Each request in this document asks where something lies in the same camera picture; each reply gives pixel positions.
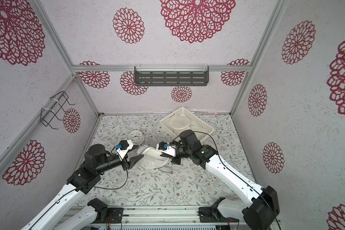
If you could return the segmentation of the white mesh bag blue trim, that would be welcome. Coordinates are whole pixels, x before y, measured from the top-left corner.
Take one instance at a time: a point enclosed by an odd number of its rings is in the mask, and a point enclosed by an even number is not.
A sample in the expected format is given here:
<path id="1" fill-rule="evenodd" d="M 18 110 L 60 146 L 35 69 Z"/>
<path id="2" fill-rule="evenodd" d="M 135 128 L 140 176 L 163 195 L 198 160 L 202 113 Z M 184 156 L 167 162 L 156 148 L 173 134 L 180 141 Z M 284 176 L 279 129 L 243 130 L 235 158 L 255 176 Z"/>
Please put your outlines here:
<path id="1" fill-rule="evenodd" d="M 168 166 L 170 161 L 169 157 L 162 157 L 162 153 L 152 146 L 141 146 L 137 149 L 139 156 L 143 158 L 138 164 L 146 170 L 159 170 L 164 173 L 172 173 L 173 170 Z"/>

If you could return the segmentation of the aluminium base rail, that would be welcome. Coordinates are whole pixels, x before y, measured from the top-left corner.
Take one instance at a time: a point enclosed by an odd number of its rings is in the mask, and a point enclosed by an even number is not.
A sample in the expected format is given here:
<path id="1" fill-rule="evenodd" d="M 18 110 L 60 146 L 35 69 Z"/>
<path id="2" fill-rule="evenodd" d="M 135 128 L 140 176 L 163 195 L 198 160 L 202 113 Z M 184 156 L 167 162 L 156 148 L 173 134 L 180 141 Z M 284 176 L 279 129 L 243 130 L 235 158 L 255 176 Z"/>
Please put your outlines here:
<path id="1" fill-rule="evenodd" d="M 56 230 L 248 230 L 243 220 L 221 218 L 216 220 L 211 207 L 160 206 L 160 207 L 110 207 L 101 220 L 81 224 L 73 207 L 55 225 Z"/>

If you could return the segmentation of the dark grey wall shelf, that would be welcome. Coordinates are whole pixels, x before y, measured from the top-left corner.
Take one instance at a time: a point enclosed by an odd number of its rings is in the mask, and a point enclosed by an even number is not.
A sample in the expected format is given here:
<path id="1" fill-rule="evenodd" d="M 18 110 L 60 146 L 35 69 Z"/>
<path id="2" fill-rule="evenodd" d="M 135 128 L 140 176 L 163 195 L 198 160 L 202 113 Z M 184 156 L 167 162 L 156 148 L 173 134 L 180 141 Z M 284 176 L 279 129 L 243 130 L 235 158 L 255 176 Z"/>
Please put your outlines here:
<path id="1" fill-rule="evenodd" d="M 134 67 L 134 79 L 137 86 L 207 86 L 209 67 L 194 71 L 147 71 Z"/>

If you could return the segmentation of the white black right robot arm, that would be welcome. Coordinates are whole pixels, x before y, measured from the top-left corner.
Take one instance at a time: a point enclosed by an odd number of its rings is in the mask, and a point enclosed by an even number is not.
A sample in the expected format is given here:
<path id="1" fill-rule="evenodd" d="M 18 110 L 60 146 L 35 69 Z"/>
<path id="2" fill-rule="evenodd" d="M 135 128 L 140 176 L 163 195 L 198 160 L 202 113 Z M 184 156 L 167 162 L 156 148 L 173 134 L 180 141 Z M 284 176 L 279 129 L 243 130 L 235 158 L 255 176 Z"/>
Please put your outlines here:
<path id="1" fill-rule="evenodd" d="M 224 182 L 242 200 L 237 203 L 220 197 L 207 211 L 200 209 L 200 215 L 216 222 L 244 221 L 252 230 L 268 230 L 273 222 L 278 222 L 280 208 L 276 190 L 262 187 L 242 175 L 224 160 L 216 146 L 202 145 L 196 132 L 183 131 L 172 142 L 160 142 L 156 148 L 162 157 L 170 158 L 176 165 L 182 159 L 190 159 Z"/>

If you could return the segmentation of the white perforated plastic basket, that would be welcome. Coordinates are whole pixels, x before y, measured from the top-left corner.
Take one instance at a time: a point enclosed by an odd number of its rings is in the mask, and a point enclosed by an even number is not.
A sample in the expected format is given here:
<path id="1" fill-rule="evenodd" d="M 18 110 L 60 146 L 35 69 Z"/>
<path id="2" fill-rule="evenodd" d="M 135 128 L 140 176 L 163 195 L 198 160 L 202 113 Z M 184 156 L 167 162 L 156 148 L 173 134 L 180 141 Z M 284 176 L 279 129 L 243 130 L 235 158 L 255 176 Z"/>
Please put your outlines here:
<path id="1" fill-rule="evenodd" d="M 215 129 L 198 116 L 191 113 L 185 107 L 180 107 L 160 120 L 162 129 L 171 137 L 176 138 L 181 132 L 191 129 L 198 131 L 199 141 L 205 141 L 208 134 L 212 134 Z"/>

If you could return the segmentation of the white round alarm clock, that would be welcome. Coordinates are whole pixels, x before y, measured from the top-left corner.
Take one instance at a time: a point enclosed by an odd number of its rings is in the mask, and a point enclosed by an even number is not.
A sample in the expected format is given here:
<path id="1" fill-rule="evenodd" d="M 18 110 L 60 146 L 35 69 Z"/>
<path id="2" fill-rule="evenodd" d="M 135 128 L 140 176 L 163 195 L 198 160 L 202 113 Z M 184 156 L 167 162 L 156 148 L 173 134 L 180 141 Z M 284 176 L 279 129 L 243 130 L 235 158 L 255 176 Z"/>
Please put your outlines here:
<path id="1" fill-rule="evenodd" d="M 142 145 L 145 141 L 145 137 L 140 130 L 133 130 L 129 133 L 128 139 L 135 145 Z"/>

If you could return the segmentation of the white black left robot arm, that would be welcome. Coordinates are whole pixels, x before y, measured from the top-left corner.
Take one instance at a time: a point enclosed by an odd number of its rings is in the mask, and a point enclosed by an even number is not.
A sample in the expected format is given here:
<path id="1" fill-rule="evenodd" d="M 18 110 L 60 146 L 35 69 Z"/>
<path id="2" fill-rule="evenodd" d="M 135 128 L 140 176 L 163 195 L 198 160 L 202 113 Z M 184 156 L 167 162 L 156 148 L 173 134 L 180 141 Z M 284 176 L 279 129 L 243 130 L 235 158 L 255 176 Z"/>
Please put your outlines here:
<path id="1" fill-rule="evenodd" d="M 102 144 L 91 146 L 84 155 L 84 162 L 68 179 L 63 188 L 28 224 L 25 230 L 80 230 L 91 223 L 108 219 L 108 205 L 98 198 L 87 203 L 77 214 L 59 224 L 63 216 L 81 198 L 86 196 L 101 181 L 101 175 L 121 166 L 124 171 L 132 169 L 144 156 L 129 158 L 127 154 L 138 148 L 130 140 L 117 145 L 112 154 Z"/>

